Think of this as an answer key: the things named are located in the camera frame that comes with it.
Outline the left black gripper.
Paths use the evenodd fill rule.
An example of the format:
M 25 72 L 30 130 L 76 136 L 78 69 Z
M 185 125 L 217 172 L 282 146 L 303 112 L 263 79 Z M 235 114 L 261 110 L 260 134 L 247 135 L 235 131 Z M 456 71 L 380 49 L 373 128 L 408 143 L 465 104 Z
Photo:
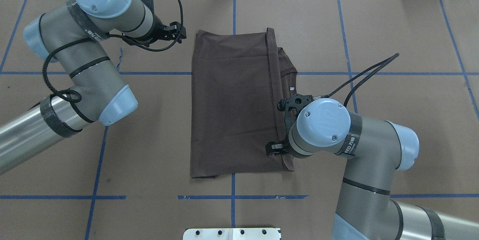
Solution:
M 182 42 L 187 36 L 180 32 L 180 22 L 171 22 L 169 26 L 166 26 L 161 22 L 157 15 L 153 15 L 153 23 L 149 32 L 149 43 L 153 44 L 158 40 Z

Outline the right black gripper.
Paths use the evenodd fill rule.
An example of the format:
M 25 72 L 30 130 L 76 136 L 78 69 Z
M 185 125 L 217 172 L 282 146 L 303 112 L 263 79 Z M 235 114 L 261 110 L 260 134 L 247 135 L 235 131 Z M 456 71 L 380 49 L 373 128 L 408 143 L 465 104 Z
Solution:
M 288 154 L 294 158 L 300 158 L 289 141 L 289 132 L 286 133 L 283 141 L 268 142 L 266 144 L 266 155 L 268 157 Z

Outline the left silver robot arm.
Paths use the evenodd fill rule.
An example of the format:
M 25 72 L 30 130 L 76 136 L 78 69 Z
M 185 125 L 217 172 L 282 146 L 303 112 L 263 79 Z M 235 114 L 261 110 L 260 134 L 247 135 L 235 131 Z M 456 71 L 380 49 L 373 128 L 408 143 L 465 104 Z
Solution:
M 42 61 L 50 94 L 1 127 L 1 174 L 86 126 L 110 126 L 138 108 L 138 102 L 101 43 L 119 38 L 149 52 L 158 40 L 186 39 L 180 22 L 165 25 L 153 0 L 67 0 L 24 29 L 24 40 Z

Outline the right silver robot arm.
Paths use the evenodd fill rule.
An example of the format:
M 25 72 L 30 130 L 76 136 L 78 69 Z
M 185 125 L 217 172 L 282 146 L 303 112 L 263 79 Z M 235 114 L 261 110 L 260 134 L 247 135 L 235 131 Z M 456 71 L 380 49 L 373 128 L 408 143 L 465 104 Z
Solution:
M 284 112 L 284 140 L 268 156 L 308 158 L 320 151 L 346 158 L 334 213 L 334 240 L 477 240 L 478 223 L 391 199 L 394 173 L 412 167 L 419 139 L 410 128 L 361 116 L 337 100 L 293 95 Z

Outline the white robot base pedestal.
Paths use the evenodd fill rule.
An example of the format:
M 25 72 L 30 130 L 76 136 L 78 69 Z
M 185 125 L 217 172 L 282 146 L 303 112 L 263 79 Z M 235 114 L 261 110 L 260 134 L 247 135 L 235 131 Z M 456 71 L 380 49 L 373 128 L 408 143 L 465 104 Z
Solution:
M 280 228 L 190 228 L 183 240 L 281 240 Z

